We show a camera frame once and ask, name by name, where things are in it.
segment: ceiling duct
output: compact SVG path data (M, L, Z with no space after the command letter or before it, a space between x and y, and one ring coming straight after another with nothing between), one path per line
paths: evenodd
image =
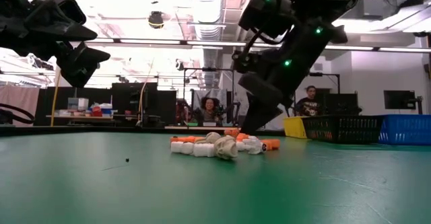
M197 23L208 24L195 26L196 37L204 41L220 41L222 39L222 28L211 26L220 22L222 17L223 0L193 0L194 13L193 19ZM203 66L220 68L218 60L219 51L212 49L203 49ZM213 75L205 74L205 85L213 85Z
M385 0L359 0L342 19L381 20L390 16L391 6Z

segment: box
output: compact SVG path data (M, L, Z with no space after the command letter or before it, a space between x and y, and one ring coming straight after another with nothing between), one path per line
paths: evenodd
M88 99L85 98L67 98L67 109L68 110L87 110Z
M390 114L383 120L379 142L389 145L431 145L431 115Z
M284 119L284 132L287 137L307 139L302 118L303 117L289 117Z

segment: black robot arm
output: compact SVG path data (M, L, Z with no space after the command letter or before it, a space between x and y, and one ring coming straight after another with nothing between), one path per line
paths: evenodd
M98 64L110 58L86 46L84 41L97 33L84 27L85 22L75 0L1 0L0 47L22 57L33 53L44 61L56 57L61 75L73 87L83 87ZM80 44L74 48L70 42Z
M276 38L285 33L281 46L259 53L236 51L233 67L243 73L238 84L248 91L249 108L241 131L253 134L293 103L293 95L329 42L346 43L343 26L332 22L358 0L282 0L277 15L273 0L251 0L239 25Z

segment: woman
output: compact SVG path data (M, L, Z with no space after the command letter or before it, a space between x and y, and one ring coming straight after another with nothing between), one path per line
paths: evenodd
M222 125L222 117L218 116L216 109L220 101L215 98L204 97L201 100L201 108L195 111L196 119L201 122L215 122L218 126Z

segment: plastic crate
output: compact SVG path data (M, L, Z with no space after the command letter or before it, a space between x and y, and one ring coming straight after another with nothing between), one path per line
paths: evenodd
M303 117L289 117L284 119L284 132L287 137L307 139L302 119Z
M386 115L379 142L390 145L431 145L431 115Z
M330 143L378 143L384 116L314 116L303 118L307 138Z

